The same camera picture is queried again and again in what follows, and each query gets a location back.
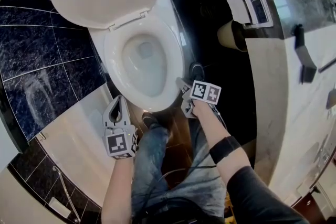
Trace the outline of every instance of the blue jeans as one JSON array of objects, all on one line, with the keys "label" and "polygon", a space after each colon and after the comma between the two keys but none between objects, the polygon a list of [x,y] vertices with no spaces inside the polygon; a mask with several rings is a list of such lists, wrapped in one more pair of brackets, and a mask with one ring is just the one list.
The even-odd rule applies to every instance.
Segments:
[{"label": "blue jeans", "polygon": [[[192,166],[214,165],[199,121],[189,120],[189,128],[194,151]],[[146,132],[139,142],[132,183],[132,215],[142,209],[149,191],[155,186],[146,207],[182,197],[195,202],[210,216],[223,217],[226,189],[217,168],[191,169],[186,179],[171,190],[165,179],[158,182],[162,177],[161,166],[168,139],[168,130],[157,125]]]}]

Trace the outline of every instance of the black shoe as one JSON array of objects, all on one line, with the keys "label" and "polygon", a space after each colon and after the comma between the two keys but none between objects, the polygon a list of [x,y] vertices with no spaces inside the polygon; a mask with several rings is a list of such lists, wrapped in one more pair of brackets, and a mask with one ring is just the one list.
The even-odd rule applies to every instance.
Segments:
[{"label": "black shoe", "polygon": [[200,63],[194,62],[190,65],[189,78],[192,83],[194,82],[194,80],[204,81],[205,79],[204,69]]},{"label": "black shoe", "polygon": [[144,112],[142,114],[142,122],[148,129],[153,127],[153,125],[160,125],[156,117],[154,117],[150,112]]}]

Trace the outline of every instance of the tile floor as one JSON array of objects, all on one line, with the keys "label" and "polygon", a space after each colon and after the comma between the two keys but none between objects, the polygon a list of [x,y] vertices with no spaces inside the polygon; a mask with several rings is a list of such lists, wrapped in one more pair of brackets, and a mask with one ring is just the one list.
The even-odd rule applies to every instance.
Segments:
[{"label": "tile floor", "polygon": [[[180,35],[183,37],[185,70],[193,61],[205,67],[206,81],[222,87],[218,110],[230,133],[238,139],[254,163],[256,138],[256,108],[252,72],[248,53],[224,48],[218,43],[217,30],[232,20],[226,0],[172,0]],[[191,166],[188,122],[180,109],[181,96],[168,109],[154,115],[173,134],[168,142],[162,173]],[[139,137],[146,132],[141,122],[143,110],[129,103],[133,123]],[[181,182],[187,171],[170,174],[170,187]]]}]

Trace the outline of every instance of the black cable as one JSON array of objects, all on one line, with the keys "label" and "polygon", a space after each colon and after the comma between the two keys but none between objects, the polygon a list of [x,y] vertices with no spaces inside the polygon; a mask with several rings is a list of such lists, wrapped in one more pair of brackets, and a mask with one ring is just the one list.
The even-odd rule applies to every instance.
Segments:
[{"label": "black cable", "polygon": [[151,188],[151,190],[149,191],[147,197],[146,197],[146,200],[145,202],[143,203],[142,205],[142,208],[141,210],[139,211],[139,213],[137,214],[137,216],[141,216],[143,214],[143,212],[145,211],[145,208],[146,208],[146,205],[153,193],[153,191],[155,190],[156,186],[158,185],[158,183],[163,180],[166,176],[174,173],[174,172],[179,172],[179,171],[183,171],[183,170],[195,170],[195,169],[210,169],[210,168],[216,168],[217,166],[216,165],[212,165],[212,166],[192,166],[190,168],[180,168],[180,169],[176,169],[176,170],[172,170],[172,171],[169,171],[167,173],[165,173],[163,176],[161,176],[159,178],[159,180],[155,183],[155,185]]}]

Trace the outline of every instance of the metal rail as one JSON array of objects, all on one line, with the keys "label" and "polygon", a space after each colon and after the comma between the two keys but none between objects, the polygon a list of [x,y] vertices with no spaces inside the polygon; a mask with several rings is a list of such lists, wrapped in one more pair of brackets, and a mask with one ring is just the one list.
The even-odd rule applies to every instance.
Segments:
[{"label": "metal rail", "polygon": [[71,208],[73,209],[73,211],[74,211],[74,213],[75,213],[75,215],[76,215],[76,217],[77,217],[77,218],[75,219],[75,223],[80,223],[80,217],[79,217],[79,215],[78,215],[78,213],[77,213],[77,211],[76,211],[76,209],[75,209],[75,207],[74,207],[74,205],[73,205],[73,203],[72,203],[72,201],[71,201],[71,199],[70,199],[70,195],[69,195],[68,190],[67,190],[67,188],[66,188],[66,186],[65,186],[65,184],[64,184],[64,180],[63,180],[61,171],[60,171],[56,166],[53,166],[52,169],[53,169],[54,171],[57,171],[57,172],[58,172],[59,178],[61,179],[61,183],[62,183],[64,192],[65,192],[65,194],[66,194],[66,196],[67,196],[67,198],[68,198],[68,200],[69,200],[69,203],[70,203]]}]

